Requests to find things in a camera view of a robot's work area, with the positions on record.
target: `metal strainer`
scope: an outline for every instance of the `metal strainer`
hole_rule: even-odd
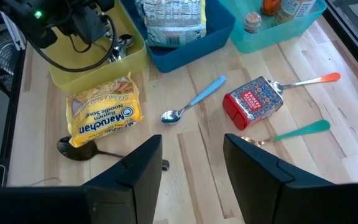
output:
[[[0,90],[8,96],[11,93],[14,69],[19,52],[16,50],[11,35],[7,29],[0,31]]]

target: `tin label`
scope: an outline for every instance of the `tin label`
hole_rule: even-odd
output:
[[[250,90],[244,92],[241,96],[252,111],[257,111],[262,108],[261,102]]]

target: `butcher block countertop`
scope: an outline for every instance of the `butcher block countertop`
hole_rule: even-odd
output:
[[[342,78],[285,90],[284,105],[244,131],[222,108],[226,93],[259,76],[286,84],[331,72]],[[160,122],[164,111],[182,108],[220,75],[226,83],[178,124]],[[159,73],[151,63],[133,78],[141,91],[143,120],[96,143],[101,150],[128,154],[162,134],[163,158],[171,167],[162,174],[155,224],[244,222],[224,161],[225,133],[262,140],[326,119],[330,131],[262,149],[331,182],[358,182],[358,63],[322,17],[302,36],[252,54],[240,54],[229,40],[223,49],[170,73]],[[56,143],[68,135],[66,97],[53,84],[49,64],[28,47],[8,186],[81,185],[118,161],[96,156],[77,162],[59,154]]]

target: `maruchan logo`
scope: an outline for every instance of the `maruchan logo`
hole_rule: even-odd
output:
[[[126,107],[121,110],[121,114],[125,117],[130,117],[132,116],[132,114],[134,114],[134,109],[132,109],[131,107]]]
[[[134,109],[132,109],[131,107],[128,106],[126,108],[123,108],[119,114],[116,114],[114,116],[103,119],[101,121],[97,121],[92,124],[86,124],[86,125],[80,127],[78,132],[80,134],[86,134],[89,132],[97,131],[98,129],[103,128],[107,125],[113,124],[118,121],[123,121],[126,118],[132,116],[133,114],[134,114]]]

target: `metal spoon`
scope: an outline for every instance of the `metal spoon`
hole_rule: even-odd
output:
[[[254,144],[254,145],[260,147],[261,145],[266,144],[268,142],[272,142],[272,141],[278,141],[281,139],[290,138],[290,137],[294,137],[294,136],[301,136],[304,134],[312,134],[312,133],[319,133],[322,131],[327,131],[330,129],[330,127],[331,127],[331,125],[329,124],[328,121],[321,119],[319,121],[314,122],[313,124],[309,124],[303,128],[297,129],[290,133],[282,134],[280,136],[276,136],[274,138],[270,138],[270,139],[266,139],[266,140],[262,140],[262,141],[255,141],[255,140],[251,139],[250,137],[245,137],[245,136],[243,136],[241,138],[251,144]]]
[[[122,45],[125,48],[132,47],[134,45],[134,37],[130,34],[122,34],[117,40],[118,45]]]
[[[70,140],[69,136],[61,138],[61,140],[59,140],[57,142],[57,149],[63,156],[65,156],[69,159],[73,159],[75,161],[87,161],[87,160],[92,159],[97,154],[115,156],[118,158],[125,157],[125,156],[111,153],[111,152],[100,151],[94,141],[90,141],[83,146],[75,148],[68,142],[69,140]],[[162,160],[162,170],[164,170],[164,171],[169,170],[169,166],[170,166],[169,162],[167,160],[163,159]]]
[[[226,81],[226,77],[220,76],[217,80],[215,80],[209,87],[207,87],[204,91],[202,91],[194,100],[192,100],[189,104],[187,104],[181,110],[169,110],[161,115],[161,122],[165,124],[176,124],[182,114],[195,104],[199,103],[201,100],[209,96],[211,93],[215,92],[224,82]]]
[[[307,84],[312,84],[312,83],[334,82],[334,81],[338,81],[340,78],[341,78],[341,74],[339,74],[338,72],[334,72],[334,73],[330,73],[330,74],[322,76],[322,77],[310,79],[307,81],[287,84],[287,85],[281,85],[278,82],[272,81],[272,80],[269,80],[269,82],[273,86],[273,88],[275,88],[277,90],[277,92],[279,94],[282,94],[284,89],[291,88],[294,86],[307,85]]]
[[[113,61],[116,62],[118,60],[123,59],[124,57],[127,56],[127,51],[126,49],[121,46],[121,45],[117,45],[114,47],[114,49],[112,50],[112,55],[111,58],[113,58]]]

